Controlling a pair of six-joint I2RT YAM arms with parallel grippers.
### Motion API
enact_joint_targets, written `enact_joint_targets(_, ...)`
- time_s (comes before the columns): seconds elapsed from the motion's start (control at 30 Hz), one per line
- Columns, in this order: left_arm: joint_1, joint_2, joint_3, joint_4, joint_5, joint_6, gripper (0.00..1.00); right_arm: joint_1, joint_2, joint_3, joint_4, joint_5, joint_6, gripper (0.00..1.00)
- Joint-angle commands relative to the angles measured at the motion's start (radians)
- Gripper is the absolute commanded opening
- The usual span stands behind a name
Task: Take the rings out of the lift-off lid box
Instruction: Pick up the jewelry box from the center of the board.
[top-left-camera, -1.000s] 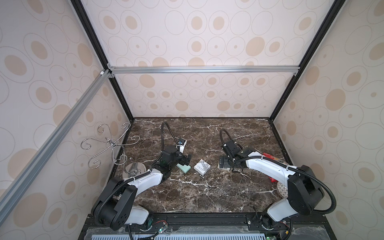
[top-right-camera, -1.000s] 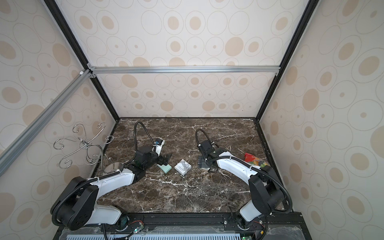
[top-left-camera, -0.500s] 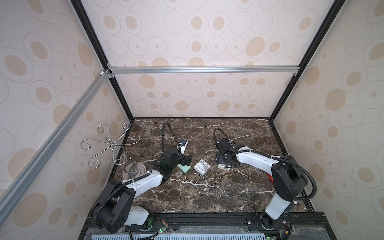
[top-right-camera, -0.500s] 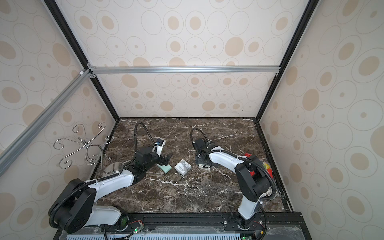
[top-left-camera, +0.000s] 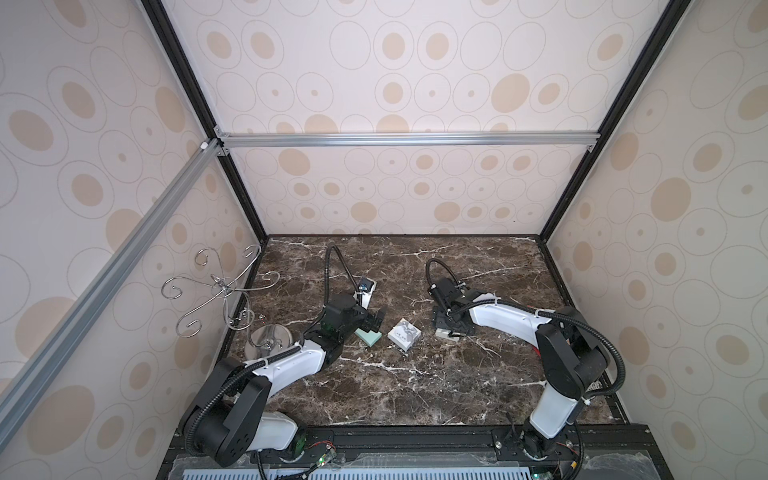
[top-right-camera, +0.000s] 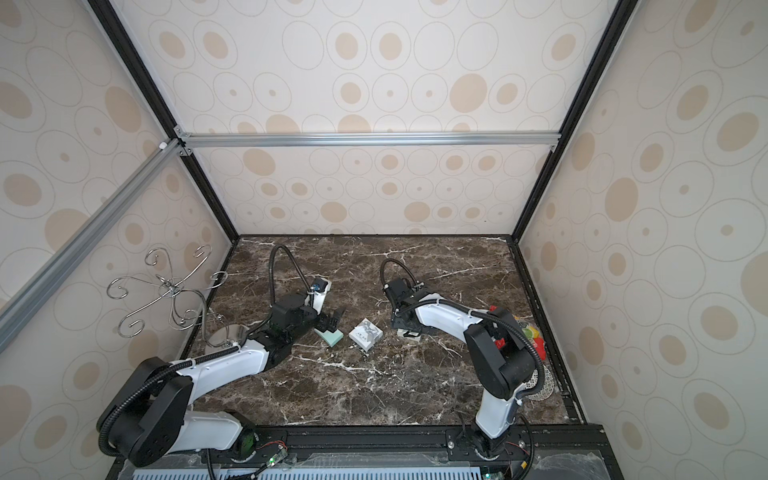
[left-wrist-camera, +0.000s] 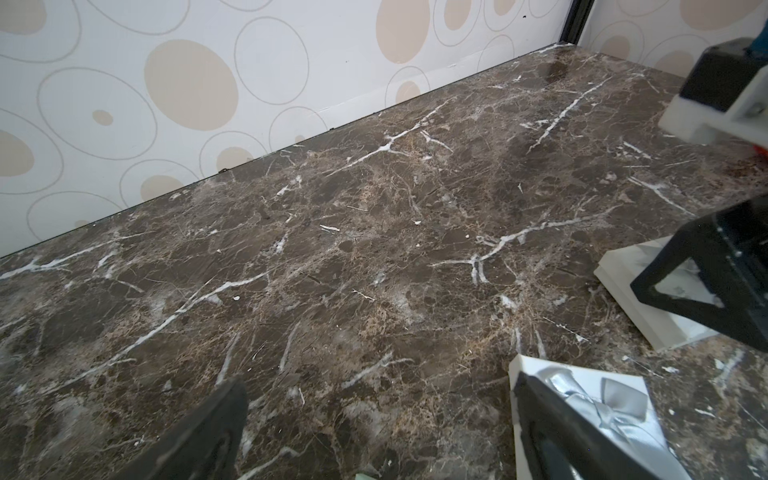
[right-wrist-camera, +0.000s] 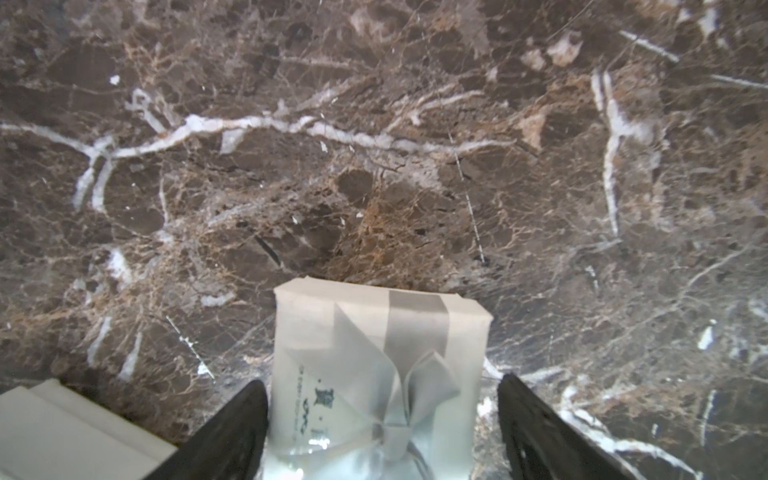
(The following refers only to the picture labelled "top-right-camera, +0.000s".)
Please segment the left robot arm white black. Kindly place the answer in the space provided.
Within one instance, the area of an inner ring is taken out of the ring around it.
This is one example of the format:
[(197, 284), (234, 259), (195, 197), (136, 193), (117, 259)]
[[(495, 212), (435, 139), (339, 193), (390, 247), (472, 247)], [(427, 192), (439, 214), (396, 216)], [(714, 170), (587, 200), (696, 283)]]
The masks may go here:
[(196, 412), (192, 405), (220, 387), (276, 367), (306, 333), (336, 331), (344, 313), (339, 308), (327, 314), (292, 294), (277, 301), (237, 346), (173, 363), (158, 357), (142, 361), (97, 421), (99, 450), (136, 467), (191, 450), (249, 456), (255, 448), (252, 423), (234, 411)]

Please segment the white lift-off box lid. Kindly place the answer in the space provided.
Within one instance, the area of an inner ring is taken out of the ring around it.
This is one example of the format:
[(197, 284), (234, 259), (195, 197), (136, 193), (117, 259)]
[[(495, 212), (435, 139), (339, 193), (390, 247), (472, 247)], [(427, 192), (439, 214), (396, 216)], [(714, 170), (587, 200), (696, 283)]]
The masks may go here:
[(397, 336), (411, 342), (421, 341), (421, 334), (419, 332), (411, 331), (407, 329), (398, 329)]

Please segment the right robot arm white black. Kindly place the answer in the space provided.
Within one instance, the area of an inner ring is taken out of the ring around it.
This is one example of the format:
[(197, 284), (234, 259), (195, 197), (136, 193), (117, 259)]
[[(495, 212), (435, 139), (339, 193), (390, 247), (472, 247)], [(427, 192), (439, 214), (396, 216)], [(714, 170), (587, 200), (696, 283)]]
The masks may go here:
[(483, 387), (470, 438), (477, 451), (502, 448), (517, 409), (545, 386), (543, 360), (515, 316), (506, 309), (478, 310), (406, 278), (383, 284), (392, 325), (415, 334), (444, 332), (462, 340)]

